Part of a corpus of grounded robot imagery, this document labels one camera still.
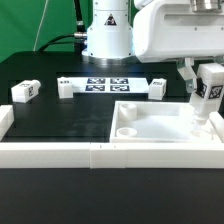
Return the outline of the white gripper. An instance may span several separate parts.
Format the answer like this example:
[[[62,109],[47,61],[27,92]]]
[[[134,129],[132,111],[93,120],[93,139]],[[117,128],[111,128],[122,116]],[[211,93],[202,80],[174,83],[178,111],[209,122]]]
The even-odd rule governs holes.
[[[191,0],[134,0],[133,45],[142,62],[178,59],[186,91],[197,89],[194,59],[224,55],[224,7],[199,11]]]

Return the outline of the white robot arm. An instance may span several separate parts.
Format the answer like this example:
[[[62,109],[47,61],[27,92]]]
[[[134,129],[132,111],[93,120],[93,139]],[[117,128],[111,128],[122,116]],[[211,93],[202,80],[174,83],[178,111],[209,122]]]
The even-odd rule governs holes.
[[[224,0],[93,0],[87,61],[175,60],[193,92],[200,86],[193,62],[223,56]]]

